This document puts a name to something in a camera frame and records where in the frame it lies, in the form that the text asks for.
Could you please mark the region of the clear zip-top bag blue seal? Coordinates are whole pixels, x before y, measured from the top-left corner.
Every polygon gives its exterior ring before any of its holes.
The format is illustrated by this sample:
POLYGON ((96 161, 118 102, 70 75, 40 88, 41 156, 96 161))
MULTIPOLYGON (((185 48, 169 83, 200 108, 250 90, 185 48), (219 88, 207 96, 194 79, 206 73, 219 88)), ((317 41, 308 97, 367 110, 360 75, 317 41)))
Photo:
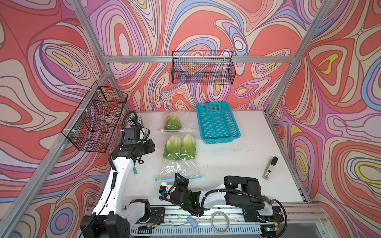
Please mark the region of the clear zip-top bag blue seal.
POLYGON ((162 163, 156 181, 174 179, 178 173, 187 179, 199 179, 196 137, 191 132, 169 133, 164 144, 162 163))

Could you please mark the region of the chinese cabbage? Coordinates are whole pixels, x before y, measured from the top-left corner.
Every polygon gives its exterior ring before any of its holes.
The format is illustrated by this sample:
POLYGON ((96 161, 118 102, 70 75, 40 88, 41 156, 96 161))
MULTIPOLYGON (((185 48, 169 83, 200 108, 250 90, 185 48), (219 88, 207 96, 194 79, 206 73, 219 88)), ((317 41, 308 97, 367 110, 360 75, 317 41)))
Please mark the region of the chinese cabbage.
POLYGON ((191 134, 185 135, 181 145, 181 155, 185 160, 195 159, 196 156, 196 142, 191 134))
POLYGON ((181 139, 177 135, 173 135, 165 144, 164 148, 164 159, 177 161, 180 160, 179 154, 181 153, 181 139))

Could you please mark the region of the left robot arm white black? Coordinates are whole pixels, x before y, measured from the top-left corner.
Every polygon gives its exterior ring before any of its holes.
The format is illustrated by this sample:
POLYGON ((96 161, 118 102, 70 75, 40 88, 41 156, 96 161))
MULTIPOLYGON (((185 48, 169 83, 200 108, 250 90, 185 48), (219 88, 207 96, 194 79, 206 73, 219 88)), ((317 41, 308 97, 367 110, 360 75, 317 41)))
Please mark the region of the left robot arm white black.
POLYGON ((101 197, 91 215, 80 223, 81 238, 128 238, 138 221, 149 221, 151 209, 148 199, 135 199, 122 209, 127 179, 141 157, 155 151, 147 128, 123 130, 121 142, 108 156, 110 174, 101 197))

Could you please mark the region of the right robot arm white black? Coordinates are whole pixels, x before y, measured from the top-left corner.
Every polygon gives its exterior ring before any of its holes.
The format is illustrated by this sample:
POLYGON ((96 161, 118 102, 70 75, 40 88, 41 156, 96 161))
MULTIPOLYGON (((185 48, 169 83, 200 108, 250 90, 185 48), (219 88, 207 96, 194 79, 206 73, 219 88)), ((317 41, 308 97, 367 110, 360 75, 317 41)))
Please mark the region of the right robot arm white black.
POLYGON ((285 221, 280 204, 262 195, 262 187, 256 178, 226 176, 224 182, 209 191, 191 191, 190 180, 175 174, 172 186, 162 185, 161 200, 181 207, 195 217, 220 204, 241 208, 246 222, 282 223, 285 221))

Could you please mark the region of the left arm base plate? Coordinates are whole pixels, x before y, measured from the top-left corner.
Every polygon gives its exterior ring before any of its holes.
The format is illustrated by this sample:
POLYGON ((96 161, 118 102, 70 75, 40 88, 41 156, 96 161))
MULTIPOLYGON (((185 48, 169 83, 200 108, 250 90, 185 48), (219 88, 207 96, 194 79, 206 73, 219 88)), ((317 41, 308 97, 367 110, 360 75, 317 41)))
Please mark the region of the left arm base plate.
POLYGON ((153 207, 150 208, 149 213, 145 214, 143 217, 138 220, 135 217, 132 217, 129 214, 124 215, 124 219, 126 219, 130 224, 132 221, 135 221, 135 224, 154 224, 159 225, 164 222, 165 208, 164 207, 153 207))

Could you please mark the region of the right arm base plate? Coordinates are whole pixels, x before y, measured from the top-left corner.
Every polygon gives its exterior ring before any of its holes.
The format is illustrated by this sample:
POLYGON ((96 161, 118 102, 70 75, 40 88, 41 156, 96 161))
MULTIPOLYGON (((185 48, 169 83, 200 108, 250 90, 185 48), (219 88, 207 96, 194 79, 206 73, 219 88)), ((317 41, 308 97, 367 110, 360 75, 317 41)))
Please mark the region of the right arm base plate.
POLYGON ((261 215, 258 211, 243 209, 245 222, 258 223, 282 223, 284 222, 283 212, 279 206, 273 207, 272 215, 261 215))

